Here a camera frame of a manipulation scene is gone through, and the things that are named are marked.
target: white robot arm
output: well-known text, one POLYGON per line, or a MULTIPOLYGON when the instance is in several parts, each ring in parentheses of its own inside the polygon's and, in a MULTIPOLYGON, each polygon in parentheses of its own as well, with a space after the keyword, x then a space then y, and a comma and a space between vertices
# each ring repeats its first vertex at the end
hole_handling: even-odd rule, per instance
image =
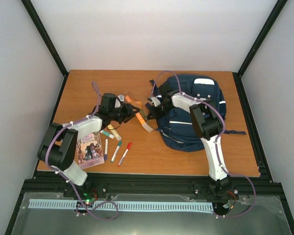
MULTIPOLYGON (((176 93, 172 96, 172 103, 174 107, 181 108, 188 113, 190 112, 191 106, 200 104, 200 102, 195 101, 195 99, 191 100, 188 97, 186 97, 185 94, 181 94, 181 93, 176 93)), ((222 167, 223 167, 227 171, 225 163, 224 163, 224 159, 223 159, 222 149, 221 149, 221 137, 218 138, 217 145, 218 145, 219 158, 221 160, 222 165, 219 164, 219 161, 217 158, 215 143, 216 143, 216 138, 218 134, 219 133, 211 136, 209 140, 206 137, 200 138, 204 144, 207 158, 208 158, 209 176, 215 181, 222 180, 227 177, 227 174, 222 170, 222 167)))
MULTIPOLYGON (((84 120, 77 122, 77 124, 70 122, 71 126, 65 129, 57 138, 57 141, 62 141, 62 143, 61 145, 52 145, 48 155, 48 165, 56 170, 55 173, 61 173, 75 185, 83 185, 87 178, 87 173, 74 161, 77 140, 89 133, 104 129, 113 120, 119 124, 127 123, 138 112, 138 108, 122 102, 115 94, 103 94, 96 115, 86 116, 84 120)), ((47 149, 56 134, 66 125, 55 122, 49 125, 38 150, 39 160, 45 162, 47 149)))
MULTIPOLYGON (((211 178, 209 184, 210 193, 215 198, 223 196, 230 188, 231 183, 222 155, 221 138, 217 138, 223 128, 221 120, 213 110, 194 97, 183 92, 172 91, 165 84, 161 85, 159 90, 163 100, 160 102, 156 97, 149 98, 152 106, 149 109, 147 118, 159 118, 175 107, 190 113, 193 129, 202 140, 206 150, 209 163, 209 177, 211 178)), ((215 107, 212 99, 209 98, 205 102, 215 107)))

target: metal floor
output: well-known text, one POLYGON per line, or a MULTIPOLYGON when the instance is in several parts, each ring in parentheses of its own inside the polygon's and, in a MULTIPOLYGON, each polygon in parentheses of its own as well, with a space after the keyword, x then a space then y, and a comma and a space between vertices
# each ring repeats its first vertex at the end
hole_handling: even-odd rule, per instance
MULTIPOLYGON (((256 206, 238 218, 219 218, 198 212, 119 212, 116 219, 98 221, 91 216, 76 216, 73 210, 28 209, 25 196, 14 226, 15 235, 290 235, 289 225, 277 197, 258 197, 256 206)), ((51 199, 50 197, 31 197, 51 199)), ((179 196, 145 195, 148 201, 185 201, 179 196)), ((127 201, 142 200, 141 196, 127 201)), ((253 199, 238 201, 231 214, 245 211, 253 199)), ((111 217, 112 211, 97 211, 111 217)))

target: book cover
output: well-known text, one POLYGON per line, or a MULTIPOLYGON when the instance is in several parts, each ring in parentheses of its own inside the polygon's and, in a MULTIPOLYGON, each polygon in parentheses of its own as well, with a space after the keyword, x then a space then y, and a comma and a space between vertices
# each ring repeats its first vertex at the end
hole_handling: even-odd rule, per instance
POLYGON ((80 168, 103 164, 103 150, 99 132, 93 132, 77 140, 76 151, 80 168))

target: wooden table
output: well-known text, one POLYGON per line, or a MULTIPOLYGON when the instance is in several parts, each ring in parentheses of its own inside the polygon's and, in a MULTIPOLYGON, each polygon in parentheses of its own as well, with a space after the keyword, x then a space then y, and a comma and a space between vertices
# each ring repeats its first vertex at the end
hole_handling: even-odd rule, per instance
MULTIPOLYGON (((54 122, 68 123, 86 116, 97 103, 97 94, 91 82, 96 81, 100 93, 130 95, 143 103, 150 95, 149 80, 155 79, 160 71, 144 70, 72 70, 65 85, 54 122)), ((241 104, 231 72, 223 71, 177 71, 177 73, 203 74, 215 79, 222 89, 227 105, 226 129, 246 131, 247 127, 241 104)), ((163 74, 158 84, 162 84, 170 73, 163 74)), ((157 128, 155 120, 149 125, 157 128)), ((136 118, 122 124, 117 132, 123 144, 114 163, 110 162, 118 144, 116 139, 109 139, 108 161, 86 169, 87 172, 101 173, 136 173, 167 175, 208 175, 208 161, 204 150, 192 153, 175 151, 168 148, 157 131, 148 133, 136 118), (129 142, 133 142, 121 167, 118 162, 129 142)), ((101 134, 104 144, 106 136, 101 134)), ((222 151, 226 166, 231 173, 259 177, 258 167, 253 154, 249 135, 223 135, 222 151)), ((47 171, 40 161, 37 170, 47 171)))

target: white wall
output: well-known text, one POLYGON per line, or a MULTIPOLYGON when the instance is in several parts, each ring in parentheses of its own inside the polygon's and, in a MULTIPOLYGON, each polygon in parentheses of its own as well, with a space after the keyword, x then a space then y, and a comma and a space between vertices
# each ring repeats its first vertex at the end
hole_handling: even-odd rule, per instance
POLYGON ((276 0, 33 0, 68 69, 237 71, 276 0))
POLYGON ((62 75, 20 0, 0 0, 0 235, 32 176, 62 75))
POLYGON ((269 167, 294 217, 294 0, 257 52, 243 84, 269 167))

